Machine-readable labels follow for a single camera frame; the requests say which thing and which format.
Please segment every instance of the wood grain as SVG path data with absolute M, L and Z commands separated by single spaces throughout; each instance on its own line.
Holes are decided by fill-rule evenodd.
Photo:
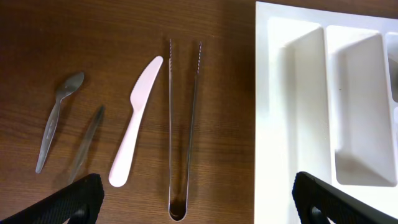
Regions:
M 329 11 L 398 17 L 395 0 L 273 1 Z M 108 174 L 132 109 L 130 92 L 174 40 L 174 146 L 187 146 L 190 103 L 203 42 L 197 116 L 184 223 L 254 221 L 254 25 L 249 0 L 0 1 L 0 219 L 62 188 L 90 118 L 104 104 L 80 176 L 101 175 L 98 223 L 172 223 L 169 184 L 168 70 L 149 97 L 127 184 Z M 62 102 L 41 174 L 35 173 L 55 89 L 83 70 L 86 80 Z

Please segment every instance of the cutlery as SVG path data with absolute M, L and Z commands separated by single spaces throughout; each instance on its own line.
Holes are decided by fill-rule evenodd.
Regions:
M 52 108 L 49 120 L 45 125 L 42 145 L 40 147 L 39 160 L 36 165 L 36 173 L 40 173 L 43 169 L 45 158 L 49 152 L 52 138 L 54 137 L 55 129 L 57 128 L 58 118 L 60 114 L 61 101 L 79 89 L 80 85 L 83 83 L 85 75 L 83 72 L 74 74 L 68 78 L 65 83 L 60 85 L 55 92 L 55 106 Z
M 80 144 L 79 151 L 77 152 L 75 159 L 73 160 L 73 168 L 70 174 L 68 184 L 73 183 L 81 164 L 87 157 L 88 149 L 90 148 L 91 140 L 93 140 L 95 130 L 98 127 L 103 115 L 104 115 L 105 107 L 101 106 L 99 110 L 96 112 L 95 117 L 91 120 L 90 125 L 88 126 L 87 132 Z
M 162 63 L 161 56 L 155 57 L 138 78 L 131 92 L 130 102 L 133 114 L 109 174 L 109 183 L 114 187 L 123 186 L 129 176 L 141 118 Z
M 192 150 L 192 136 L 193 126 L 195 121 L 195 105 L 197 102 L 197 89 L 199 79 L 199 68 L 200 68 L 200 57 L 201 57 L 201 42 L 199 43 L 199 56 L 197 70 L 195 73 L 195 85 L 193 87 L 193 100 L 192 100 L 192 113 L 191 113 L 191 124 L 188 139 L 187 149 L 187 160 L 186 160 L 186 172 L 183 178 L 183 185 L 180 192 L 177 192 L 177 196 L 172 200 L 172 119 L 173 119 L 173 72 L 172 72 L 172 40 L 170 39 L 170 55 L 169 55 L 169 215 L 174 221 L 181 221 L 187 215 L 188 209 L 188 186 L 189 186 L 189 167 L 191 160 Z

